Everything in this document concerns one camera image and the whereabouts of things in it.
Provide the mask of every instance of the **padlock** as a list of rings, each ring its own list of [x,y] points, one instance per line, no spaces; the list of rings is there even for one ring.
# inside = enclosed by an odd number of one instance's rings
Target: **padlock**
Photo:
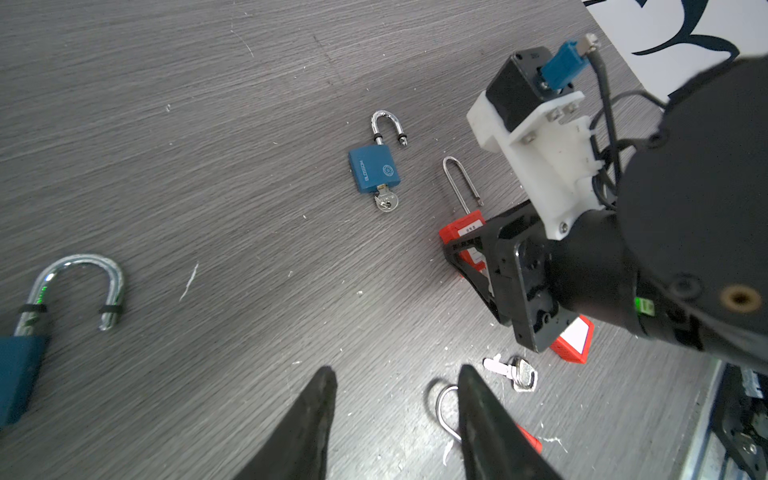
[[[357,190],[361,194],[374,194],[376,206],[381,211],[391,212],[397,207],[398,199],[390,188],[400,183],[400,176],[397,174],[392,152],[384,145],[379,126],[376,124],[381,117],[388,118],[395,124],[398,142],[403,147],[408,144],[400,120],[386,110],[378,110],[371,117],[373,140],[376,144],[349,151],[349,165],[357,182]]]
[[[462,203],[462,207],[464,208],[464,211],[467,213],[464,217],[461,217],[458,220],[451,222],[445,227],[440,229],[439,234],[440,234],[440,238],[442,238],[443,243],[448,243],[451,240],[456,240],[461,235],[464,235],[468,232],[473,231],[476,228],[479,228],[485,225],[485,219],[482,217],[480,210],[475,210],[474,212],[469,211],[469,207],[467,207],[467,203],[464,201],[464,198],[459,193],[458,187],[456,187],[456,182],[453,181],[453,178],[451,178],[451,174],[448,173],[448,161],[453,161],[454,163],[456,163],[456,166],[462,172],[462,176],[464,177],[464,180],[467,182],[467,185],[469,186],[469,190],[472,191],[472,196],[475,197],[475,200],[477,200],[479,206],[482,207],[483,205],[482,200],[480,199],[480,194],[475,188],[475,185],[472,183],[472,180],[469,179],[469,175],[467,175],[467,170],[465,170],[464,165],[462,165],[462,162],[456,160],[454,157],[443,158],[442,169],[445,172],[445,176],[448,177],[448,182],[451,183],[451,187],[453,187],[453,191],[456,192],[458,201]],[[482,272],[485,269],[485,257],[483,257],[482,253],[478,252],[475,248],[464,250],[463,252],[461,252],[461,256],[466,263],[469,263],[470,265],[472,265],[475,268],[475,270],[477,270],[478,272]]]
[[[40,314],[47,311],[43,299],[48,284],[56,275],[72,265],[88,263],[100,266],[109,275],[107,302],[99,310],[99,329],[109,330],[123,311],[124,275],[112,260],[101,255],[79,254],[64,257],[43,270],[35,280],[27,303],[19,309],[22,314],[14,336],[0,337],[0,426],[16,423],[27,411],[29,396],[50,338],[35,332]]]

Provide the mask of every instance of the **padlock shackle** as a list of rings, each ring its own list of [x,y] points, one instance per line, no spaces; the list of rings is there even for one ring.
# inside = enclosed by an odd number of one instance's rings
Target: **padlock shackle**
[[[405,147],[408,144],[408,135],[406,135],[406,133],[403,131],[400,120],[398,120],[394,114],[386,110],[377,110],[373,112],[373,116],[371,117],[373,141],[375,141],[377,145],[384,145],[384,140],[382,139],[382,134],[379,131],[379,125],[377,124],[381,117],[388,118],[392,121],[393,124],[395,124],[395,129],[397,130],[397,141],[400,142],[403,147]]]
[[[18,321],[14,336],[28,336],[33,334],[40,313],[45,311],[43,299],[45,292],[48,289],[48,284],[62,270],[83,263],[99,266],[104,269],[109,276],[107,301],[104,302],[104,306],[99,310],[101,313],[101,325],[99,325],[98,328],[99,330],[109,330],[114,326],[122,313],[123,293],[125,291],[125,276],[123,275],[123,270],[121,270],[120,266],[113,260],[110,260],[107,257],[94,255],[92,253],[79,253],[77,255],[70,255],[69,257],[56,260],[45,270],[40,272],[40,275],[38,275],[37,279],[35,279],[35,283],[32,285],[32,290],[29,292],[27,304],[22,307],[22,317]]]
[[[448,181],[451,183],[451,187],[453,187],[453,191],[456,193],[456,196],[458,197],[458,201],[462,202],[462,207],[464,208],[464,211],[469,215],[469,207],[467,207],[467,203],[464,201],[464,198],[462,197],[462,194],[459,193],[458,187],[456,187],[456,182],[453,181],[453,178],[451,178],[451,174],[448,173],[448,161],[451,160],[454,163],[456,163],[456,166],[459,170],[462,171],[462,176],[464,177],[464,180],[467,182],[467,186],[469,187],[469,190],[472,191],[472,196],[477,200],[479,206],[483,206],[482,200],[480,199],[480,194],[478,193],[478,189],[475,188],[475,184],[472,183],[472,180],[469,180],[469,175],[467,175],[467,170],[465,170],[464,165],[462,165],[462,162],[456,160],[454,157],[445,157],[442,159],[442,171],[445,172],[445,176],[448,177]]]

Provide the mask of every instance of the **wood grain surface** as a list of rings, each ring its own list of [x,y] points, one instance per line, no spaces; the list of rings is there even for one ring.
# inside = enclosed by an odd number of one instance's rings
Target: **wood grain surface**
[[[578,0],[3,2],[3,333],[64,255],[111,257],[128,285],[103,333],[105,275],[54,282],[53,339],[28,413],[0,432],[0,478],[231,478],[321,365],[339,377],[329,478],[464,478],[432,413],[463,363],[565,478],[675,475],[711,361],[603,323],[586,366],[525,352],[437,235],[461,216],[445,155],[486,218],[525,199],[466,122],[480,90],[515,49],[587,31],[601,33]],[[637,88],[603,40],[613,90]],[[577,84],[593,114],[594,76]],[[400,148],[384,130],[392,214],[346,157],[380,108],[409,135]],[[617,118],[639,136],[659,113],[628,101]],[[496,353],[525,354],[539,390],[483,371]]]

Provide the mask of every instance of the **red padlock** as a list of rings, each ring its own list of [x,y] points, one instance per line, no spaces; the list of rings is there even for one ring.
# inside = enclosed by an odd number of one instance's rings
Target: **red padlock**
[[[455,222],[451,222],[445,227],[441,228],[439,231],[440,238],[442,238],[443,243],[448,243],[451,240],[456,240],[461,235],[464,235],[468,232],[473,231],[476,228],[482,227],[485,225],[485,219],[482,217],[482,214],[480,213],[480,210],[475,210],[474,212],[469,211],[469,207],[467,207],[467,203],[462,198],[462,195],[458,192],[458,187],[456,187],[456,183],[451,178],[451,174],[448,173],[448,161],[452,160],[456,163],[456,166],[459,168],[459,170],[462,171],[462,175],[464,176],[464,180],[467,182],[467,185],[469,186],[469,190],[472,191],[472,196],[475,197],[475,200],[477,200],[478,205],[482,206],[482,200],[480,199],[480,194],[478,193],[477,189],[475,188],[475,185],[472,183],[472,180],[469,180],[469,175],[467,175],[467,170],[464,169],[464,165],[462,165],[462,162],[456,160],[454,157],[445,157],[442,159],[442,169],[445,172],[445,176],[448,177],[448,181],[451,183],[451,187],[453,187],[453,191],[456,192],[456,196],[458,197],[458,201],[462,202],[462,207],[464,207],[464,211],[467,213],[464,217],[459,218]],[[482,255],[482,253],[478,252],[474,248],[470,248],[469,250],[464,250],[460,253],[462,259],[466,262],[472,265],[475,270],[478,272],[482,272],[485,270],[485,257]]]

